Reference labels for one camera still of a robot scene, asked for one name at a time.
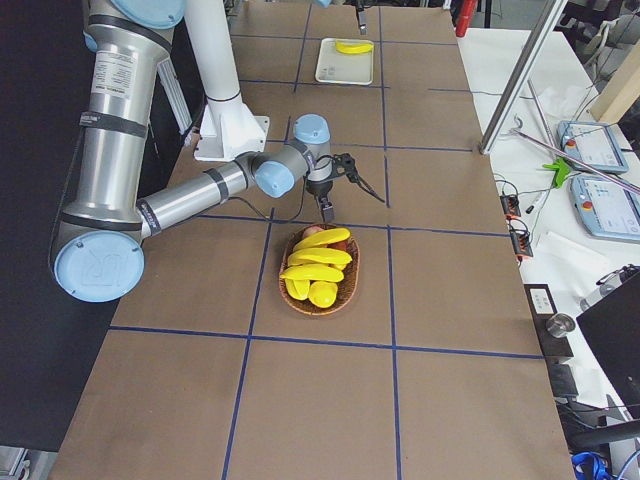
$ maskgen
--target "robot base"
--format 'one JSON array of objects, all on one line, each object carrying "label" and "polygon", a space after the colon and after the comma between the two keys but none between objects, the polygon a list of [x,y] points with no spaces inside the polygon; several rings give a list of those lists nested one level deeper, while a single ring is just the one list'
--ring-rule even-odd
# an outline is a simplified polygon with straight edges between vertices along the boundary
[{"label": "robot base", "polygon": [[194,152],[196,160],[230,162],[245,152],[264,151],[269,131],[269,117],[254,116],[245,104],[241,105],[240,110],[243,128],[228,127],[227,125],[235,123],[236,119],[229,121],[224,114],[220,114],[220,128],[216,129],[218,122],[214,122],[211,108],[209,105],[206,106],[200,127],[201,138]]}]

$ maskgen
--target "toy banana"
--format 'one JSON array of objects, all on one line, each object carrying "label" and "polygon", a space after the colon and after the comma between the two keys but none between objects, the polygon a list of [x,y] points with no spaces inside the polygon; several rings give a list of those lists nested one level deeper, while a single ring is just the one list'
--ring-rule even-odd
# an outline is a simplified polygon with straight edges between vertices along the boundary
[{"label": "toy banana", "polygon": [[289,255],[287,265],[304,265],[307,263],[336,263],[346,265],[351,261],[351,255],[335,248],[302,248]]},{"label": "toy banana", "polygon": [[345,43],[336,40],[336,50],[347,55],[357,55],[359,53],[369,53],[373,50],[373,43]]},{"label": "toy banana", "polygon": [[293,247],[293,251],[297,252],[298,250],[302,250],[303,248],[326,246],[330,243],[336,243],[341,242],[342,240],[346,240],[350,236],[351,232],[343,227],[323,230],[321,232],[314,233],[313,235],[309,235],[307,238],[296,243],[296,245]]},{"label": "toy banana", "polygon": [[331,282],[313,282],[309,289],[309,301],[316,307],[329,308],[338,296],[338,285]]},{"label": "toy banana", "polygon": [[335,268],[320,263],[296,265],[287,268],[280,278],[289,280],[323,280],[326,282],[341,282],[344,274]]},{"label": "toy banana", "polygon": [[287,287],[287,293],[296,300],[306,300],[309,296],[309,286],[311,282],[309,280],[291,280],[289,278],[284,279],[284,284]]}]

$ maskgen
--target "blue cable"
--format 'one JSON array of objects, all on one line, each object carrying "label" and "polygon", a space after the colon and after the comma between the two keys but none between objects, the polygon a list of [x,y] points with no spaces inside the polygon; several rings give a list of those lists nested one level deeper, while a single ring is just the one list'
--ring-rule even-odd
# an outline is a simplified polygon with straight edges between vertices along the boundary
[{"label": "blue cable", "polygon": [[625,474],[625,472],[629,468],[629,465],[631,465],[631,462],[633,462],[636,458],[638,458],[638,455],[640,455],[640,449],[638,449],[634,453],[632,453],[631,456],[627,459],[627,461],[624,462],[624,465],[622,466],[622,469],[620,470],[620,473],[616,477],[618,480],[623,480],[622,476]]},{"label": "blue cable", "polygon": [[[603,458],[595,452],[577,453],[571,457],[573,473],[577,480],[613,480],[607,472],[607,466]],[[591,476],[585,476],[591,468]]]}]

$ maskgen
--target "wicker basket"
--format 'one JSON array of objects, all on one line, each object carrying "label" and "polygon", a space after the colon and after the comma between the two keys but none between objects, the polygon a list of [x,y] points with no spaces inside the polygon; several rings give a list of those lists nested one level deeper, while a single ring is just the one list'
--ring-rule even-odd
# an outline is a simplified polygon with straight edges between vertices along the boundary
[{"label": "wicker basket", "polygon": [[[329,230],[330,228],[336,228],[335,225],[325,225],[318,224],[316,226],[322,227],[325,230]],[[302,240],[302,233],[306,230],[300,230],[299,232],[293,234],[289,241],[287,242],[287,246],[284,249],[284,255],[282,256],[282,263],[280,264],[280,272],[279,275],[287,268],[287,258],[293,252],[293,247],[296,243]],[[297,310],[300,313],[304,313],[305,315],[313,315],[313,316],[321,316],[321,315],[329,315],[332,313],[341,310],[353,297],[353,294],[356,291],[356,286],[358,284],[358,270],[360,267],[360,251],[358,249],[358,244],[354,240],[353,237],[349,238],[347,242],[347,252],[351,255],[353,259],[349,265],[343,270],[344,280],[342,280],[338,284],[338,296],[333,305],[329,308],[320,308],[316,307],[309,300],[296,300],[295,298],[291,298],[287,293],[287,287],[285,286],[284,280],[278,279],[278,287],[280,289],[280,295],[284,299],[284,301],[294,310]]]}]

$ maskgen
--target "green clip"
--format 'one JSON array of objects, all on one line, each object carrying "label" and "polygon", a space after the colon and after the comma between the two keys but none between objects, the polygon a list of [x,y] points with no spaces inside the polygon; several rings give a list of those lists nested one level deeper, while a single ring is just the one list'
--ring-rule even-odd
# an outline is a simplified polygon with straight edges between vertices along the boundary
[{"label": "green clip", "polygon": [[560,188],[567,179],[567,175],[571,173],[571,167],[561,157],[557,157],[553,163],[547,163],[542,167],[556,171],[553,176],[553,188]]}]

